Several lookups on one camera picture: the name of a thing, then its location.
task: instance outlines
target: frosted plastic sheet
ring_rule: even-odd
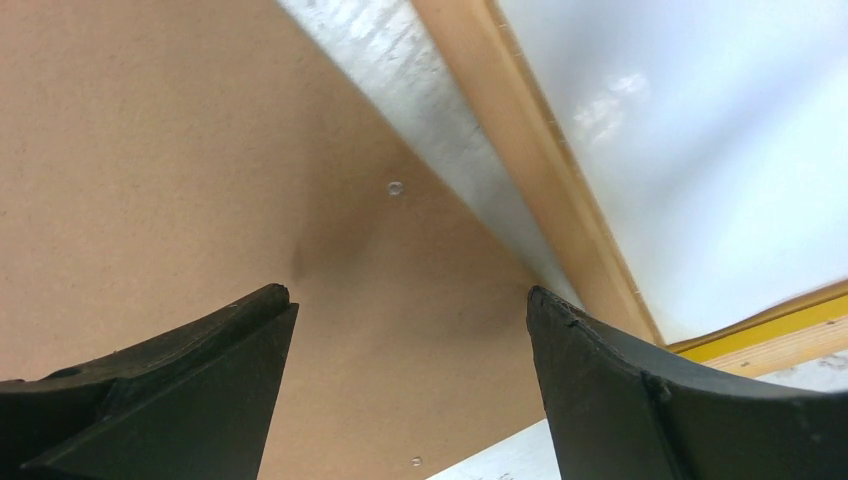
[[[848,6],[501,0],[669,343],[848,278]]]

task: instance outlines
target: wooden strip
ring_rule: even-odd
[[[769,322],[752,326],[732,335],[700,345],[681,355],[694,362],[705,363],[712,359],[745,350],[756,345],[778,341],[780,337],[839,319],[848,315],[848,295],[819,303]]]
[[[412,0],[584,306],[660,343],[597,203],[491,1]]]
[[[845,349],[848,316],[713,358],[704,365],[735,375],[759,377]]]
[[[803,313],[801,315],[801,318],[804,318],[803,321],[800,321],[797,317],[793,320],[789,320],[789,323],[795,325],[795,327],[790,329],[789,331],[800,330],[802,328],[823,322],[825,320],[829,320],[831,318],[841,317],[842,315],[848,315],[848,304],[840,303],[838,305],[845,306],[840,306],[836,310],[816,308],[819,305],[834,300],[839,300],[839,298],[845,296],[848,296],[848,280],[835,283],[828,287],[816,290],[815,292],[811,292],[806,295],[801,295],[797,298],[793,298],[788,302],[784,302],[774,308],[769,308],[768,310],[760,312],[752,316],[751,318],[743,320],[727,328],[715,331],[709,335],[704,335],[703,337],[693,338],[692,340],[686,340],[685,342],[678,342],[669,345],[668,349],[672,352],[680,353],[684,356],[687,356],[685,352],[691,352],[701,346],[715,344],[716,342],[719,342],[724,338],[734,336],[746,330],[753,329],[760,325],[765,325],[769,322],[780,320],[783,317],[789,317],[795,313],[809,310],[807,313]],[[756,342],[741,344],[740,348],[750,346],[753,343]],[[723,355],[724,353],[728,352],[723,351],[721,353],[709,356],[708,358]]]

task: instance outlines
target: screw head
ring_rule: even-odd
[[[390,182],[386,186],[386,190],[389,192],[389,195],[397,197],[398,195],[403,193],[403,184],[400,182]]]

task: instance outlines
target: yellow strip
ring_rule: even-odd
[[[845,349],[848,349],[848,316],[722,355],[703,365],[753,378]]]
[[[680,352],[680,355],[693,362],[704,363],[743,348],[758,345],[846,315],[848,315],[848,294],[775,318],[762,325],[736,332],[710,343],[690,348]]]

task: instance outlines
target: cardboard surface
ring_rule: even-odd
[[[280,282],[260,478],[426,478],[542,417],[533,277],[274,2],[0,13],[0,378]]]

